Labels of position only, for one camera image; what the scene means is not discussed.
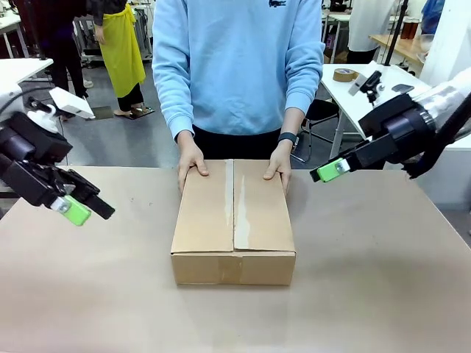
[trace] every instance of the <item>smartwatch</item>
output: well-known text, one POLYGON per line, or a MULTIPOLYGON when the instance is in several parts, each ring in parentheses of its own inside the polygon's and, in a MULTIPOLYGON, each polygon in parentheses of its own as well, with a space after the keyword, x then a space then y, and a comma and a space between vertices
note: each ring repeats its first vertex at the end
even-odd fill
POLYGON ((299 138, 295 134, 291 134, 290 132, 284 132, 278 138, 278 143, 282 140, 290 140, 293 143, 293 148, 297 146, 297 141, 299 138))

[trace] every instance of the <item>yellow apron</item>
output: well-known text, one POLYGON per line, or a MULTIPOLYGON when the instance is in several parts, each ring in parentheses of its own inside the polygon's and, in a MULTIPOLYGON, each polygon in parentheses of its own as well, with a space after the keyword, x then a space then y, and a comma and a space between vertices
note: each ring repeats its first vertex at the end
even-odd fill
POLYGON ((118 98, 127 96, 134 86, 146 79, 134 23, 129 4, 120 13, 103 16, 105 44, 100 44, 100 49, 118 98))

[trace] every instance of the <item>person in background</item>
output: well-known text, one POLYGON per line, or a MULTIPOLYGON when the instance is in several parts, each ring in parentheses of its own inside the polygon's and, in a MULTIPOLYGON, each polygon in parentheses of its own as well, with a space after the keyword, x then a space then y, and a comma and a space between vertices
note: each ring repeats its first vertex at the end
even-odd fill
POLYGON ((144 106, 140 83, 146 73, 134 32, 135 17, 127 0, 88 0, 93 14, 95 36, 118 97, 114 113, 136 119, 152 112, 144 106))
POLYGON ((396 13, 399 0, 355 0, 350 17, 348 64, 369 64, 375 58, 379 44, 370 35, 382 35, 388 28, 389 17, 396 13))
POLYGON ((50 68, 54 86, 68 91, 67 71, 71 75, 75 95, 87 98, 88 87, 92 82, 86 82, 82 75, 82 63, 74 41, 73 21, 76 16, 86 15, 85 0, 75 0, 69 3, 63 0, 31 0, 32 11, 30 18, 24 0, 15 0, 21 23, 30 38, 33 38, 33 26, 37 32, 39 46, 46 57, 54 60, 50 68))
POLYGON ((427 0, 422 9, 422 34, 434 35, 442 17, 445 0, 427 0))

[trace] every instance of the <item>black chair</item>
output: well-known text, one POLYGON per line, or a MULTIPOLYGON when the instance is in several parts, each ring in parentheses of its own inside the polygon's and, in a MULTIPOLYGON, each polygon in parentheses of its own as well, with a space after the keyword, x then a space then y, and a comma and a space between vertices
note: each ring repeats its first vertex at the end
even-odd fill
POLYGON ((340 109, 337 104, 330 103, 329 101, 321 101, 320 99, 314 99, 311 106, 309 107, 308 112, 306 113, 305 120, 303 121, 302 126, 301 126, 301 130, 302 130, 301 133, 309 134, 309 155, 304 160, 301 157, 295 156, 293 153, 291 153, 291 156, 295 160, 299 160, 302 163, 309 162, 309 160, 311 159, 311 154, 312 154, 312 137, 313 136, 325 142, 333 143, 332 140, 329 140, 328 138, 325 138, 321 135, 318 135, 312 132, 312 128, 313 126, 316 126, 320 123, 324 123, 330 119, 337 118, 337 120, 339 120, 340 119, 339 111, 340 109))

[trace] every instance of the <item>black pants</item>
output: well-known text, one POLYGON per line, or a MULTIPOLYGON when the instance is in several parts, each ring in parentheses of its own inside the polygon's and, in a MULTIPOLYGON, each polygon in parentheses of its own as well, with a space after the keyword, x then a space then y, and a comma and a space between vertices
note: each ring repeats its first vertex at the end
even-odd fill
POLYGON ((44 54, 54 60, 50 69, 54 86, 68 91, 68 70, 75 95, 80 98, 88 96, 87 90, 83 87, 82 63, 72 36, 68 39, 52 41, 50 46, 44 48, 44 54))
POLYGON ((375 58, 376 50, 348 51, 347 64, 369 64, 375 58))
POLYGON ((269 160, 278 146, 280 130, 261 135, 235 136, 215 134, 196 126, 194 142, 206 160, 269 160))
POLYGON ((134 88, 127 96, 124 96, 123 98, 118 98, 118 103, 119 109, 121 109, 123 112, 130 112, 132 108, 131 106, 133 104, 144 103, 144 97, 142 96, 139 84, 134 86, 134 88))

